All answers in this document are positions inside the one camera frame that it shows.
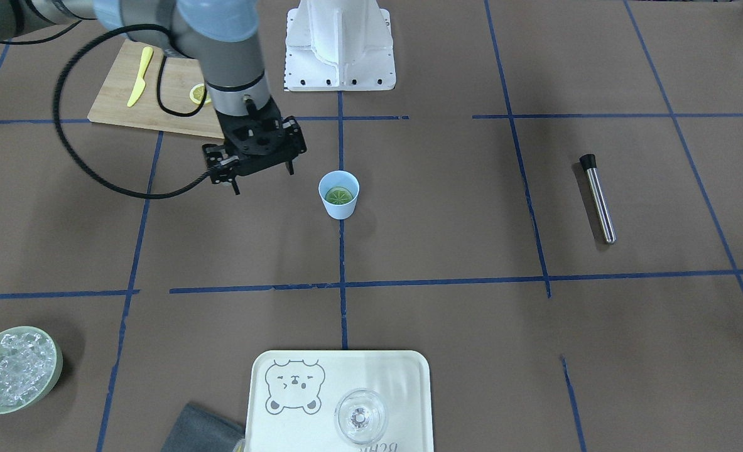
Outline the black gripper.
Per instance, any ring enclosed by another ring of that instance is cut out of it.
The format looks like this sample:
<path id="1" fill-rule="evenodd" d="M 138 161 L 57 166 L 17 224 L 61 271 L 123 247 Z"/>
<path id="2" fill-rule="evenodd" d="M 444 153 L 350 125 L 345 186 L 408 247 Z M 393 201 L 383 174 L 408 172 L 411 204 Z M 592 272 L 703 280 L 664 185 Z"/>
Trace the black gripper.
<path id="1" fill-rule="evenodd" d="M 239 177 L 276 165 L 295 174 L 294 160 L 307 151 L 300 124 L 293 116 L 282 117 L 276 101 L 257 108 L 247 101 L 248 115 L 231 116 L 216 112 L 222 129 L 222 145 L 205 144 L 203 156 L 213 184 L 230 184 L 240 195 Z"/>

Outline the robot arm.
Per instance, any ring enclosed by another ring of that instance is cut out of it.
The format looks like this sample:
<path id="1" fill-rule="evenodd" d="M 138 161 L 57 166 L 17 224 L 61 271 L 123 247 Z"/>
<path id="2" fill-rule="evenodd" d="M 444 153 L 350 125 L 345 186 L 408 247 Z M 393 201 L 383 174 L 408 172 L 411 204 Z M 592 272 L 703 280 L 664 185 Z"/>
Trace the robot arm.
<path id="1" fill-rule="evenodd" d="M 296 118 L 283 117 L 269 89 L 259 42 L 254 1 L 0 1 L 0 42 L 35 31 L 82 21 L 99 22 L 106 31 L 70 57 L 52 95 L 52 121 L 73 162 L 96 183 L 144 200 L 173 198 L 208 178 L 239 191 L 238 178 L 283 165 L 307 151 Z M 221 145 L 205 144 L 204 174 L 168 193 L 141 193 L 116 186 L 82 160 L 62 129 L 61 102 L 67 78 L 96 46 L 124 36 L 164 52 L 198 61 L 207 95 L 223 134 Z"/>

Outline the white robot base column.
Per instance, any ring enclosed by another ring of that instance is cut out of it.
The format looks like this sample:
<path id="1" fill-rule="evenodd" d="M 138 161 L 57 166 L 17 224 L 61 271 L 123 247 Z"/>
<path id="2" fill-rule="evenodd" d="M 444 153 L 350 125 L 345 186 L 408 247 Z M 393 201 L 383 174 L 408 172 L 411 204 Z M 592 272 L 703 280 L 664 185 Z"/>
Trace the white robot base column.
<path id="1" fill-rule="evenodd" d="M 376 1 L 301 1 L 286 26 L 286 91 L 395 89 L 391 15 Z"/>

